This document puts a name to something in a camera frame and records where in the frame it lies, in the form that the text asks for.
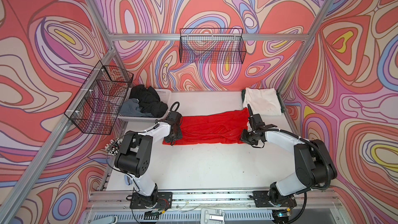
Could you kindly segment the red t-shirt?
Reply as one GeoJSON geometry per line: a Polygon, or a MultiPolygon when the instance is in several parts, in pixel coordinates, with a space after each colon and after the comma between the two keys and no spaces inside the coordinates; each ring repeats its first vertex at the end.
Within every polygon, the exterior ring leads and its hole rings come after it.
{"type": "Polygon", "coordinates": [[[181,121],[182,138],[163,145],[241,144],[241,134],[247,129],[247,108],[208,116],[185,116],[181,121]]]}

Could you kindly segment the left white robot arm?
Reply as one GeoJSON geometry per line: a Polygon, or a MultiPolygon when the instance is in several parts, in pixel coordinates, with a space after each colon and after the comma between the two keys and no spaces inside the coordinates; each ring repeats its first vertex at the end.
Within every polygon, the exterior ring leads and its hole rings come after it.
{"type": "Polygon", "coordinates": [[[143,197],[157,196],[156,183],[145,175],[150,165],[152,145],[165,141],[173,146],[182,139],[182,115],[171,111],[164,120],[158,121],[150,130],[128,131],[119,146],[114,166],[127,175],[136,185],[138,194],[143,197]]]}

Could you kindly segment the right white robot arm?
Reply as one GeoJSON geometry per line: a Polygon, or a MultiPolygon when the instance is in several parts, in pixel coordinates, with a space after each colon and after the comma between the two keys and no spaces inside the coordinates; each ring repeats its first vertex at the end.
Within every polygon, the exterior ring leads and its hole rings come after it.
{"type": "Polygon", "coordinates": [[[251,130],[244,129],[240,140],[253,148],[266,142],[279,146],[294,156],[294,172],[274,182],[269,188],[269,199],[277,201],[311,190],[326,190],[337,178],[337,170],[321,140],[307,140],[274,124],[265,124],[259,114],[250,113],[251,130]]]}

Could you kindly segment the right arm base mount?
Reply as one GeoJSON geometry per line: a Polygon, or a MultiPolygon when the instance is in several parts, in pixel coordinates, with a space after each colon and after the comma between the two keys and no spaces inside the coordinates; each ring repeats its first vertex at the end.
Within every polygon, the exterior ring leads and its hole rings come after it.
{"type": "Polygon", "coordinates": [[[249,198],[254,200],[256,207],[294,208],[297,206],[293,195],[281,196],[274,190],[253,191],[249,198]]]}

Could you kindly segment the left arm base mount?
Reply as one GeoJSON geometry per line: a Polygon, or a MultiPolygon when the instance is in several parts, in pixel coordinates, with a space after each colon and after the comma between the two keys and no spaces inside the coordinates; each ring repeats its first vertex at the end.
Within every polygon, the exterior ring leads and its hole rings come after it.
{"type": "Polygon", "coordinates": [[[142,196],[134,192],[130,198],[130,209],[160,209],[172,207],[173,193],[170,191],[154,192],[151,196],[142,196]]]}

